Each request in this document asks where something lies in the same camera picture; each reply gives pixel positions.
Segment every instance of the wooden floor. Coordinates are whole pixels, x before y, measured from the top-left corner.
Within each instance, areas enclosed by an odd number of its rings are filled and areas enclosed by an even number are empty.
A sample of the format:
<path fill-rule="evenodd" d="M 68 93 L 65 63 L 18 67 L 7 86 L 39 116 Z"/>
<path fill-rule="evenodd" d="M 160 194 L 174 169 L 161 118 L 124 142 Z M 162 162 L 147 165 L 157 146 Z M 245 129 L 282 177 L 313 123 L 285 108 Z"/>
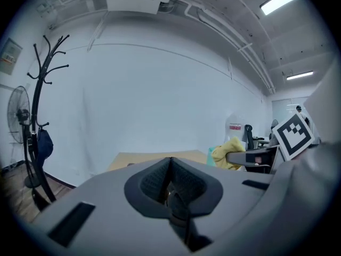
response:
<path fill-rule="evenodd" d="M 12 171 L 6 172 L 4 178 L 4 192 L 9 200 L 9 205 L 18 216 L 27 222 L 33 222 L 39 215 L 39 210 L 33 202 L 31 189 L 24 185 L 24 179 L 27 176 L 25 165 L 14 168 Z M 61 198 L 69 191 L 70 188 L 61 185 L 53 179 L 46 177 L 56 199 Z M 46 194 L 41 186 L 37 191 L 48 201 Z"/>

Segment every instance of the wooden table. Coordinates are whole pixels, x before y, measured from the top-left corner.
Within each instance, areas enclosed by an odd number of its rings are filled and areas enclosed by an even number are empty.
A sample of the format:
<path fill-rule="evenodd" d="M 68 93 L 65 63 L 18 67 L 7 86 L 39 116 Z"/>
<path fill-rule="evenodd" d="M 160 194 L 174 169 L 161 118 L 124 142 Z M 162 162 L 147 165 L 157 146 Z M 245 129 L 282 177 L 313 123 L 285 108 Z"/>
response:
<path fill-rule="evenodd" d="M 193 150 L 193 151 L 176 151 L 169 153 L 119 153 L 113 162 L 110 164 L 107 171 L 117 170 L 126 167 L 129 163 L 140 163 L 153 159 L 163 157 L 178 157 L 187 158 L 189 160 L 206 164 L 207 155 L 204 153 Z"/>

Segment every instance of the yellow cloth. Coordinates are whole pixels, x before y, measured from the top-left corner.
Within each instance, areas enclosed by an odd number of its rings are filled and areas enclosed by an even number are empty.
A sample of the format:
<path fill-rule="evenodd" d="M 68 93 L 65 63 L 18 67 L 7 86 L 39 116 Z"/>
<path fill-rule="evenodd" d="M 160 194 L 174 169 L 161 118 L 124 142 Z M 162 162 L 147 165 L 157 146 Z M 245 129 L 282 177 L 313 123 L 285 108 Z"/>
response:
<path fill-rule="evenodd" d="M 217 167 L 228 169 L 228 170 L 238 170 L 241 165 L 232 164 L 226 161 L 226 155 L 228 153 L 235 153 L 239 151 L 245 151 L 243 145 L 240 143 L 237 137 L 230 139 L 221 146 L 217 146 L 212 152 L 212 158 L 217 165 Z"/>

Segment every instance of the fan stand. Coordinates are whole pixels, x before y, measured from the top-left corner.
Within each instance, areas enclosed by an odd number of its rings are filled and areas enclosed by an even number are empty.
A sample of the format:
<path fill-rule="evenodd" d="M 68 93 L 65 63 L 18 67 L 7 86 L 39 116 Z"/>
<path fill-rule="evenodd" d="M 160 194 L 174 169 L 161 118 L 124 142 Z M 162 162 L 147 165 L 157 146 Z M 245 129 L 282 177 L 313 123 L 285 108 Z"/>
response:
<path fill-rule="evenodd" d="M 37 187 L 40 186 L 39 179 L 38 179 L 38 177 L 37 177 L 37 175 L 36 175 L 35 173 L 32 174 L 32 176 L 31 176 L 31 181 L 30 181 L 29 176 L 27 176 L 27 177 L 25 178 L 24 183 L 25 183 L 25 186 L 26 186 L 27 188 L 30 188 L 30 189 L 31 189 L 31 188 L 37 188 Z"/>

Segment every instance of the white ceiling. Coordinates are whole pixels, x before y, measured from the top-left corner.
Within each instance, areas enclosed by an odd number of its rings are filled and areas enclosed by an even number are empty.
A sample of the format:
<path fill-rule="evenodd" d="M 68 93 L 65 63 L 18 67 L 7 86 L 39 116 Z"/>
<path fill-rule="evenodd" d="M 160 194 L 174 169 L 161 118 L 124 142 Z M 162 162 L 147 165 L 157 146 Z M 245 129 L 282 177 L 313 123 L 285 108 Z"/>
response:
<path fill-rule="evenodd" d="M 56 26 L 70 18 L 107 9 L 106 0 L 64 4 L 65 1 L 70 0 L 37 0 L 37 10 Z M 336 54 L 334 40 L 309 0 L 292 1 L 269 15 L 260 8 L 267 0 L 201 1 L 222 12 L 235 30 L 252 43 L 277 91 L 318 84 Z M 312 76 L 285 79 L 311 70 Z"/>

